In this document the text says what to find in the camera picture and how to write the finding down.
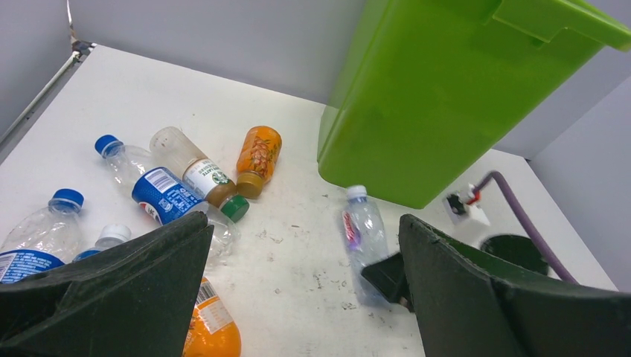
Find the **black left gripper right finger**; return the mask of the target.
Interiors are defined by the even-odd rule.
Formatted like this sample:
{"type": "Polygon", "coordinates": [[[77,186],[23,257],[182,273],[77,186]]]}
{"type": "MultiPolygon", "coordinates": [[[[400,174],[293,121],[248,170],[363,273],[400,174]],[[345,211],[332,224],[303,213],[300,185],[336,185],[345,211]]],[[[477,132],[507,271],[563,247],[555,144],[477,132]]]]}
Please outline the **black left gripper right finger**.
{"type": "Polygon", "coordinates": [[[628,356],[630,295],[568,283],[400,217],[427,356],[628,356]]]}

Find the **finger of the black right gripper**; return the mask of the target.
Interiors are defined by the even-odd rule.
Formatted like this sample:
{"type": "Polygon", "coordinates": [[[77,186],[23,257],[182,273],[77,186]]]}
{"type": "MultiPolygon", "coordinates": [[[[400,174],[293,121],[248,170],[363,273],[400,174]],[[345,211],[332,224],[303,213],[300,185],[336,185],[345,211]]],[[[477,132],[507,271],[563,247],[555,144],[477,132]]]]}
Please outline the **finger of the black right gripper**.
{"type": "Polygon", "coordinates": [[[361,270],[376,291],[390,304],[398,304],[409,312],[414,311],[409,282],[405,273],[405,263],[400,252],[380,260],[361,270]]]}

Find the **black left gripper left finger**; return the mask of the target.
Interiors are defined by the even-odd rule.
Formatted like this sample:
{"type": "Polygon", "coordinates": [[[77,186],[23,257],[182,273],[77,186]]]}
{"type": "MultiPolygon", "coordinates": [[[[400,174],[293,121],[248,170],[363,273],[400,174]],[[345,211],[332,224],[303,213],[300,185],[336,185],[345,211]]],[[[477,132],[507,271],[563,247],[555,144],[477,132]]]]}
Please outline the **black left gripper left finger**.
{"type": "Polygon", "coordinates": [[[191,213],[1,286],[3,356],[180,356],[214,228],[191,213]]]}

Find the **crushed purple label clear bottle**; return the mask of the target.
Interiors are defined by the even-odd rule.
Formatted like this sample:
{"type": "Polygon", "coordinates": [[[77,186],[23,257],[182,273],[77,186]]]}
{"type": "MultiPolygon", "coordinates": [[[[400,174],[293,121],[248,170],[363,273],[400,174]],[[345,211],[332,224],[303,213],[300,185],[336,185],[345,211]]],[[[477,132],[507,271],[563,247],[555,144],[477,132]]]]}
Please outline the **crushed purple label clear bottle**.
{"type": "Polygon", "coordinates": [[[343,237],[357,300],[365,306],[384,307],[383,296],[362,276],[363,268],[388,257],[381,213],[363,185],[348,187],[346,197],[341,211],[343,237]]]}

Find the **small orange label bottle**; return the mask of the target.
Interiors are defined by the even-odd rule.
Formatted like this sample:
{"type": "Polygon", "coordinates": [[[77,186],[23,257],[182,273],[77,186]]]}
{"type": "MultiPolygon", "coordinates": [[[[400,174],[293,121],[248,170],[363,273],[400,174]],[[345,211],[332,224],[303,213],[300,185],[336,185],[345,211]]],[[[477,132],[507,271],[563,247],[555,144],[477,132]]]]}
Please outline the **small orange label bottle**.
{"type": "Polygon", "coordinates": [[[202,278],[182,356],[241,356],[240,331],[214,287],[202,278]]]}

